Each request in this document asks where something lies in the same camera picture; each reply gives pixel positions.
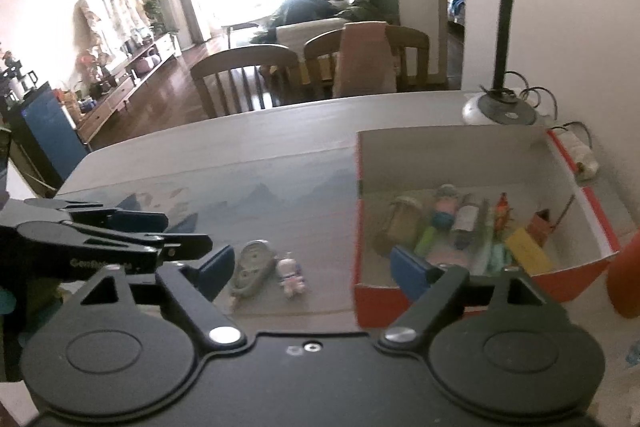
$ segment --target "chair backrest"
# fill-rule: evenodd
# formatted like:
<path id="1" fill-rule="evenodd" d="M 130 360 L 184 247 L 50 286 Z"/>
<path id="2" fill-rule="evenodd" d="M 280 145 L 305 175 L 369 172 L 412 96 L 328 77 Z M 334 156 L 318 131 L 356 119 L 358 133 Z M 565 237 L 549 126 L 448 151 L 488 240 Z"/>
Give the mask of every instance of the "chair backrest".
<path id="1" fill-rule="evenodd" d="M 205 81 L 211 75 L 215 79 L 213 97 Z M 260 109 L 286 105 L 301 98 L 298 56 L 277 44 L 252 44 L 210 55 L 191 68 L 191 78 L 209 118 L 257 110 L 258 104 Z"/>
<path id="2" fill-rule="evenodd" d="M 316 97 L 321 97 L 323 91 L 333 84 L 335 78 L 335 54 L 340 51 L 342 30 L 334 30 L 311 39 L 305 44 L 305 62 L 309 73 L 309 80 L 314 88 Z M 429 73 L 429 36 L 420 30 L 405 26 L 387 26 L 386 39 L 393 54 L 399 58 L 399 74 L 397 75 L 398 91 L 421 90 L 427 86 Z M 415 87 L 409 84 L 406 68 L 406 49 L 416 48 L 416 76 Z M 328 57 L 331 78 L 322 74 L 319 57 Z"/>

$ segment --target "small toy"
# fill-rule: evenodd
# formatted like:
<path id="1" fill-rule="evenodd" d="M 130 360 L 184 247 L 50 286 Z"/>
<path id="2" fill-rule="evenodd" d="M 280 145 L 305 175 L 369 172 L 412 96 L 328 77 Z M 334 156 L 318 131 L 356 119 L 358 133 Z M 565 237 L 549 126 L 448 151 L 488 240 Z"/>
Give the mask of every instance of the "small toy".
<path id="1" fill-rule="evenodd" d="M 545 210 L 536 212 L 527 225 L 527 233 L 529 233 L 539 247 L 545 246 L 549 234 L 554 231 L 549 217 L 549 209 L 545 208 Z"/>
<path id="2" fill-rule="evenodd" d="M 525 229 L 517 229 L 504 244 L 529 275 L 547 273 L 554 269 L 552 261 Z"/>
<path id="3" fill-rule="evenodd" d="M 434 205 L 435 214 L 431 219 L 431 224 L 439 230 L 448 230 L 456 219 L 458 209 L 458 198 L 460 197 L 457 188 L 453 185 L 441 185 L 436 190 Z"/>
<path id="4" fill-rule="evenodd" d="M 496 239 L 500 239 L 500 235 L 507 228 L 507 224 L 511 219 L 511 209 L 509 208 L 509 201 L 507 201 L 507 193 L 500 194 L 500 200 L 495 205 L 495 222 L 494 232 Z"/>
<path id="5" fill-rule="evenodd" d="M 453 246 L 465 250 L 474 239 L 478 227 L 478 217 L 482 200 L 472 193 L 466 194 L 456 213 L 456 220 L 451 227 Z"/>
<path id="6" fill-rule="evenodd" d="M 389 216 L 376 237 L 374 249 L 385 257 L 395 245 L 413 250 L 420 231 L 422 211 L 420 201 L 410 196 L 398 196 L 389 207 Z"/>
<path id="7" fill-rule="evenodd" d="M 471 268 L 472 275 L 484 275 L 488 271 L 494 249 L 494 224 L 495 212 L 487 206 L 484 226 L 482 227 L 482 243 Z"/>
<path id="8" fill-rule="evenodd" d="M 420 236 L 420 241 L 415 245 L 414 253 L 419 255 L 420 257 L 427 257 L 427 254 L 431 250 L 433 246 L 433 242 L 436 239 L 436 228 L 433 225 L 429 225 L 422 235 Z"/>
<path id="9" fill-rule="evenodd" d="M 288 298 L 306 291 L 305 278 L 295 259 L 280 259 L 276 264 L 276 271 L 280 276 L 280 286 Z"/>
<path id="10" fill-rule="evenodd" d="M 238 299 L 255 295 L 274 266 L 276 254 L 268 241 L 258 239 L 244 245 L 229 281 L 229 307 L 233 309 L 238 304 Z"/>
<path id="11" fill-rule="evenodd" d="M 486 273 L 488 275 L 496 275 L 502 271 L 505 266 L 513 264 L 513 255 L 511 251 L 505 247 L 504 243 L 494 243 L 491 246 L 491 254 L 489 262 L 486 265 Z"/>

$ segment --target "cardboard box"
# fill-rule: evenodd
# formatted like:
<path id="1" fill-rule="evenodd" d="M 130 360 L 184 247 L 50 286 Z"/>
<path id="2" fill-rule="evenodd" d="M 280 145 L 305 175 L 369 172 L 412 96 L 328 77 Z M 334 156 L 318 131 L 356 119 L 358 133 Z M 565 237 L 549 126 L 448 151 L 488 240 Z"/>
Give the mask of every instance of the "cardboard box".
<path id="1" fill-rule="evenodd" d="M 555 268 L 534 277 L 561 302 L 580 295 L 620 249 L 593 190 L 575 183 L 571 158 L 553 132 L 542 127 L 431 126 L 364 131 L 358 134 L 356 161 L 360 199 L 353 293 L 356 317 L 363 328 L 386 327 L 409 305 L 391 278 L 388 257 L 373 248 L 389 205 L 401 194 L 424 201 L 428 208 L 435 190 L 445 183 L 455 185 L 461 194 L 473 192 L 488 198 L 491 205 L 506 192 L 512 208 L 511 230 L 526 226 L 542 208 L 549 208 L 555 222 L 574 195 L 544 248 Z"/>

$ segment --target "lamp base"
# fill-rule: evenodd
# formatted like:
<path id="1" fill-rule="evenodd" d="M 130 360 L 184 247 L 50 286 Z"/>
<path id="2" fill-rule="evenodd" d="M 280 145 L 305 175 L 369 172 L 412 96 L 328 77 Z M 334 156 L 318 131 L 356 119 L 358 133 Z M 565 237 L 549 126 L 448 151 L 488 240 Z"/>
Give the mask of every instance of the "lamp base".
<path id="1" fill-rule="evenodd" d="M 537 117 L 536 110 L 523 99 L 503 92 L 478 93 L 462 109 L 462 120 L 469 125 L 532 125 Z"/>

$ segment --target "pink toy figure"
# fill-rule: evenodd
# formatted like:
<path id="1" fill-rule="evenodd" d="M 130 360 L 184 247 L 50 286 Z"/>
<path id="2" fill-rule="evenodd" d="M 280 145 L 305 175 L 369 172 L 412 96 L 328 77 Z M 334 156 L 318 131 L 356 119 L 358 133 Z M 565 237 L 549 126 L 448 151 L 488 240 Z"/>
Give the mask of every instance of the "pink toy figure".
<path id="1" fill-rule="evenodd" d="M 302 270 L 295 259 L 280 259 L 276 264 L 276 271 L 280 276 L 280 286 L 287 297 L 291 298 L 296 293 L 305 292 L 305 278 L 302 277 Z"/>

